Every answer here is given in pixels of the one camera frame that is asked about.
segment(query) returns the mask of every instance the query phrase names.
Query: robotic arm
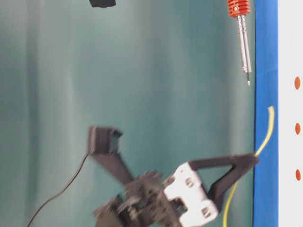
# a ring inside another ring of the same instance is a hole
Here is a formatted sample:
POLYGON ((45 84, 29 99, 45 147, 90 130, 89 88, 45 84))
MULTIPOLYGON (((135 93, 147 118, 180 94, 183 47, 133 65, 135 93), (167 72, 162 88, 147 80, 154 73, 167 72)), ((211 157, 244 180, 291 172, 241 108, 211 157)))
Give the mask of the robotic arm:
POLYGON ((258 163, 253 153, 199 159, 180 165, 164 182, 155 171, 134 179, 118 151, 121 135, 115 128, 89 130, 88 153, 125 187, 126 196, 94 211, 96 227, 203 226, 221 212, 226 191, 258 163), (231 168, 207 192, 197 170, 216 166, 231 168))

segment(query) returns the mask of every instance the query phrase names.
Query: white plastic part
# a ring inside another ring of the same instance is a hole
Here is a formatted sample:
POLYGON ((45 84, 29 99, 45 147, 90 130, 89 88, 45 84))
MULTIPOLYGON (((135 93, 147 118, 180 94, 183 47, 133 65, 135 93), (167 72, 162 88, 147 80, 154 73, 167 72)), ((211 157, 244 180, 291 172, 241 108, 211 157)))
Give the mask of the white plastic part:
POLYGON ((201 178, 188 162, 180 165, 173 177, 174 182, 165 188, 164 194, 169 201, 180 199, 186 207, 179 218, 182 227, 203 226, 218 216, 215 204, 201 187, 201 178))

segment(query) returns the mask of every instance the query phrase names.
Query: screw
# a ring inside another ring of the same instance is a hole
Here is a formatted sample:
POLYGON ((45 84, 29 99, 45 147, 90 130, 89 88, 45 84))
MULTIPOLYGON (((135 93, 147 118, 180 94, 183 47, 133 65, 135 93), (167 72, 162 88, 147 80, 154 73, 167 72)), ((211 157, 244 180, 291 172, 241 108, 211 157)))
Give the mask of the screw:
POLYGON ((205 207, 205 208, 202 209, 202 214, 206 218, 208 218, 209 216, 211 216, 211 212, 209 211, 208 207, 205 207))
POLYGON ((192 186, 194 186, 194 182, 193 182, 193 180, 191 179, 191 178, 187 178, 186 180, 185 180, 185 183, 186 183, 186 185, 188 186, 188 187, 192 187, 192 186))

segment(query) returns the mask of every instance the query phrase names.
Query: blue metal strip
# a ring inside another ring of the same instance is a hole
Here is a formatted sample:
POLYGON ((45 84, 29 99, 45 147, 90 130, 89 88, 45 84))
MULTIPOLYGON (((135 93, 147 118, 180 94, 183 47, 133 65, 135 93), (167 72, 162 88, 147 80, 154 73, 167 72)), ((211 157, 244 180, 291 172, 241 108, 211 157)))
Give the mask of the blue metal strip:
POLYGON ((254 174, 254 227, 278 227, 278 0, 256 0, 255 148, 268 126, 269 106, 275 128, 259 156, 254 174))

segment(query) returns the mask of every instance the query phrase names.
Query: red circle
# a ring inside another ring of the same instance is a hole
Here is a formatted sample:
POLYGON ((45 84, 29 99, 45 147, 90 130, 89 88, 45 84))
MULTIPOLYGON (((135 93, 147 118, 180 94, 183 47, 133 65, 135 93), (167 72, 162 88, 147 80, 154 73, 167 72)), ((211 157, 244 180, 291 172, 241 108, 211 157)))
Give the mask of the red circle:
POLYGON ((297 178, 298 181, 301 180, 301 173, 300 173, 300 170, 297 169, 297 171, 295 172, 295 177, 297 178))
POLYGON ((298 90, 300 88, 300 85, 301 85, 300 78, 296 77, 295 80, 294 80, 294 87, 295 87, 295 89, 298 90))
POLYGON ((301 131, 301 126, 299 123, 295 124, 295 133, 297 133, 297 135, 300 134, 300 131, 301 131))

